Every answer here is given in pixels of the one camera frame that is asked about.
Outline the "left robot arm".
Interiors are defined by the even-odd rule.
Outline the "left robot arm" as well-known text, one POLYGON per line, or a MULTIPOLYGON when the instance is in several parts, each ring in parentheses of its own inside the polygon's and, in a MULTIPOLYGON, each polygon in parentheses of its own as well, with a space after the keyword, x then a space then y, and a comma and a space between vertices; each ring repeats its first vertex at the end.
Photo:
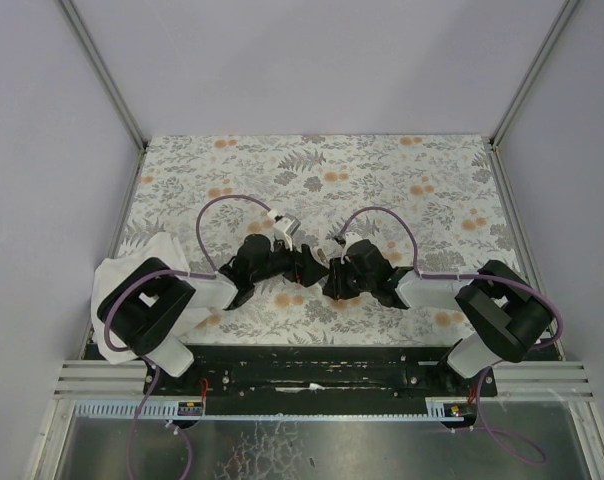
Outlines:
POLYGON ((289 247, 261 234, 247 236, 215 273, 189 272, 179 241, 161 232, 138 252, 97 267, 93 340, 113 365, 145 358, 177 378, 194 361, 175 331, 185 311, 234 310, 263 281, 281 276, 308 288, 328 273, 308 245, 289 247))

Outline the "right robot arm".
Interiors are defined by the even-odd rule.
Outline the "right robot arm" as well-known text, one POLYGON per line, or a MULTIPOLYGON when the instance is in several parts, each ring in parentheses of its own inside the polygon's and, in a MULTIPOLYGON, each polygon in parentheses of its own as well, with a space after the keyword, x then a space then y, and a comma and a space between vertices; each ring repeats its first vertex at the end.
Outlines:
POLYGON ((445 364, 465 379, 501 361, 521 362, 557 318, 548 300, 500 261, 476 273, 421 273, 392 266, 368 240, 348 244, 331 259, 323 285, 333 300, 362 293, 387 308, 462 313, 474 332, 449 351, 445 364))

